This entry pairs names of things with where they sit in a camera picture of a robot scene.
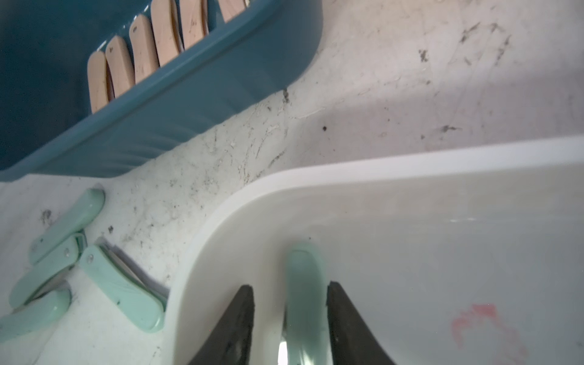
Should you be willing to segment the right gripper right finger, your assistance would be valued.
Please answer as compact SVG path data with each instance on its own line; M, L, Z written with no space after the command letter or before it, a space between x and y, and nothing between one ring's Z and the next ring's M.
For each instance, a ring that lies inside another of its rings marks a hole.
M328 284L326 306L334 365L395 365L336 281Z

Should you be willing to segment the mint knife short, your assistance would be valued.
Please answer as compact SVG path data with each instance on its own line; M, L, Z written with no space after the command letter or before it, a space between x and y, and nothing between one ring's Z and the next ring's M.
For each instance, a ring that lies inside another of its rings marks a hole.
M91 245L79 265L133 325L146 333L162 330L166 298L145 285L112 250Z

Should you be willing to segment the white storage box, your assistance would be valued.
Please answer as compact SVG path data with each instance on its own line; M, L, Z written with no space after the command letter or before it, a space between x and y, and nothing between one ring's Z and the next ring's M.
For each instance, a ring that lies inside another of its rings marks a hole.
M251 361L278 358L285 258L321 257L399 364L583 362L583 139L286 170L227 199L171 286L161 361L186 364L239 287Z

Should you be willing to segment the mint knife top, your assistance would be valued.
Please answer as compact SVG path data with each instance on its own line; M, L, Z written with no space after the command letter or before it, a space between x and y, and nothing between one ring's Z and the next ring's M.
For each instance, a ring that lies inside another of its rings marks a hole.
M37 264L65 239L86 228L101 212L106 194L101 189L87 189L56 223L31 244L28 258Z

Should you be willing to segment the dark teal storage box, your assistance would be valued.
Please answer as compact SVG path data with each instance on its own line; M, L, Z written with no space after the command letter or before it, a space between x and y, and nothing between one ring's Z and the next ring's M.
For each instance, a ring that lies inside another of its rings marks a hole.
M1 3L1 179L123 175L284 90L322 36L320 1L253 1L105 108L91 111L87 63L147 1Z

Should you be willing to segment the pink knife top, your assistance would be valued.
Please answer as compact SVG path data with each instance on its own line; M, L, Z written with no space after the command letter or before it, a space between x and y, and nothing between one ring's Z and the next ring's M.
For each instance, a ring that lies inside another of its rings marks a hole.
M91 112L96 113L110 101L110 84L105 53L93 52L87 64L88 91Z

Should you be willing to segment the pink knife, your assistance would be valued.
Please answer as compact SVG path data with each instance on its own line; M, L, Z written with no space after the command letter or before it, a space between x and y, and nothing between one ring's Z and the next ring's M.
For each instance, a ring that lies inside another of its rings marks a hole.
M228 23L249 6L248 0L218 0L221 15L225 23Z
M139 83L156 72L158 61L151 21L145 15L138 15L130 25L129 39L134 58L135 83Z
M93 52L87 64L88 91L91 112L96 113L110 101L110 84L105 53Z
M183 51L176 2L173 0L153 0L151 2L151 23L158 60L160 67L163 67Z
M115 36L107 44L105 53L114 96L119 97L135 85L135 71L129 50L124 39L121 36Z
M179 7L183 45L188 50L208 34L208 1L180 0Z

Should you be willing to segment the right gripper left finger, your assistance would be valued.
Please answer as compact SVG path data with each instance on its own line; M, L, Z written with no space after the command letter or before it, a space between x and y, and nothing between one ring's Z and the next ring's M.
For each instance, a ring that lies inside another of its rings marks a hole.
M248 365L255 302L252 286L242 285L189 364Z

